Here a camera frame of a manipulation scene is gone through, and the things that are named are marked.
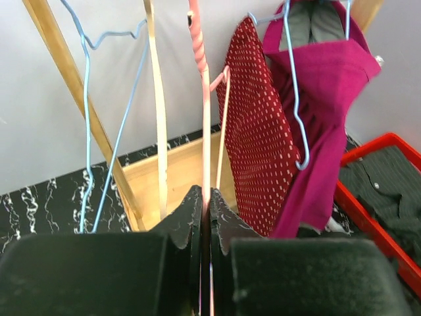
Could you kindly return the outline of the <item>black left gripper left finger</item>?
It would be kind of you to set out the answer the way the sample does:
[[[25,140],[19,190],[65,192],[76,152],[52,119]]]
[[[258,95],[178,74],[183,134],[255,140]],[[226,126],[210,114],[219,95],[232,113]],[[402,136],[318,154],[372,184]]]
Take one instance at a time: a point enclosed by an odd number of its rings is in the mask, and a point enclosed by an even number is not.
[[[1,259],[2,315],[196,315],[201,189],[147,232],[32,235]]]

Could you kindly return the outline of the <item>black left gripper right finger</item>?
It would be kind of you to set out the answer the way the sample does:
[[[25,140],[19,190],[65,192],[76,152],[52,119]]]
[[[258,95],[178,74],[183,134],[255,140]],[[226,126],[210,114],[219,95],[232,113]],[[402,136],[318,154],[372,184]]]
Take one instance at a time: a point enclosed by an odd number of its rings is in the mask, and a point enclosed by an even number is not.
[[[411,315],[394,268],[365,238],[267,239],[213,190],[216,315]]]

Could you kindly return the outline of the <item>pink wire hanger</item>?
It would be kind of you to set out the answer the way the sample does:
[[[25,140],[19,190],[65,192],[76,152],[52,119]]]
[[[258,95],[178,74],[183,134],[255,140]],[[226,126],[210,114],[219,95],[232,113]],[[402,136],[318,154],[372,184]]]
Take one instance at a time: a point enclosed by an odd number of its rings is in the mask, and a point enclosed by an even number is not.
[[[202,145],[202,212],[201,212],[201,300],[200,314],[213,315],[211,281],[211,228],[209,203],[211,200],[211,81],[205,55],[205,44],[201,29],[199,4],[189,2],[188,26],[193,44],[195,62],[202,81],[203,94],[203,145]]]

